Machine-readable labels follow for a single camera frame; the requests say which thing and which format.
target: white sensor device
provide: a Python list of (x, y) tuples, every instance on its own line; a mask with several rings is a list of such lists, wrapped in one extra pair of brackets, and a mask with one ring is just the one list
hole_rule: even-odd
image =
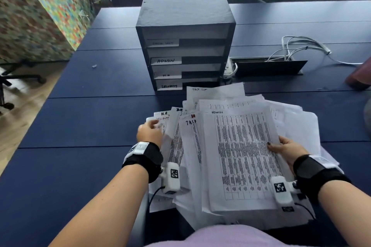
[(180, 174), (179, 165), (174, 162), (168, 162), (166, 167), (162, 168), (161, 186), (164, 194), (174, 194), (180, 190)]
[(291, 193), (301, 193), (299, 189), (295, 189), (294, 182), (287, 182), (284, 176), (275, 176), (271, 178), (273, 193), (277, 205), (283, 212), (294, 212), (294, 199)]

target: hand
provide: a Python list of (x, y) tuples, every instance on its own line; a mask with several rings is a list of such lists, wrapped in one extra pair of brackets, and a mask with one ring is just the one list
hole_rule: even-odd
[(282, 136), (278, 137), (282, 145), (267, 142), (267, 147), (275, 153), (280, 153), (289, 164), (291, 171), (293, 171), (292, 166), (294, 165), (295, 160), (300, 156), (309, 154), (309, 152), (302, 145), (294, 142), (293, 140)]
[(162, 131), (160, 129), (155, 129), (155, 124), (158, 123), (158, 120), (150, 120), (145, 124), (139, 125), (137, 132), (137, 141), (138, 142), (153, 142), (159, 148), (161, 148), (162, 143)]

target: wooden floor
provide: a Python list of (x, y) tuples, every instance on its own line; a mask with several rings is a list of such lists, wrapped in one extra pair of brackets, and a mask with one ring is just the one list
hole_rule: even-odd
[(11, 111), (0, 107), (0, 175), (12, 158), (23, 136), (58, 81), (67, 63), (44, 63), (33, 68), (21, 67), (14, 74), (40, 74), (45, 84), (36, 80), (10, 80), (4, 86), (5, 102), (15, 104)]

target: black wristband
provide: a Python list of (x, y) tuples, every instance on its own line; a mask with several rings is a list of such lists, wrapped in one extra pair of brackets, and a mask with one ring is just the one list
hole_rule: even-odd
[(336, 168), (325, 168), (320, 163), (311, 159), (309, 155), (300, 156), (293, 165), (297, 178), (297, 186), (309, 200), (318, 204), (318, 193), (322, 186), (333, 180), (351, 183), (350, 179)]
[(155, 143), (149, 142), (143, 154), (132, 154), (125, 158), (122, 167), (133, 164), (143, 166), (148, 172), (148, 183), (150, 184), (158, 178), (158, 175), (161, 174), (161, 163), (163, 160), (164, 158), (160, 153), (159, 147)]

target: table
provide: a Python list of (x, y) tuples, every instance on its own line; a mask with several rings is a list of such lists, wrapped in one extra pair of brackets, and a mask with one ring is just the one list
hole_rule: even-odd
[[(340, 61), (362, 62), (371, 54), (371, 1), (232, 4), (231, 9), (237, 22), (232, 57), (269, 56), (289, 34), (325, 43)], [(154, 92), (135, 30), (138, 14), (136, 7), (102, 9), (72, 56), (0, 178), (0, 245), (47, 246), (120, 170), (137, 125), (186, 98), (184, 91)], [(371, 141), (363, 122), (371, 92), (343, 83), (354, 67), (336, 65), (319, 51), (299, 55), (309, 60), (303, 76), (251, 77), (244, 83), (246, 94), (262, 93), (316, 113), (323, 147), (371, 194)], [(316, 213), (325, 231), (312, 223), (270, 233), (286, 243), (316, 244), (331, 230), (328, 245), (344, 244), (320, 208)], [(148, 217), (147, 243), (190, 233), (176, 210)]]

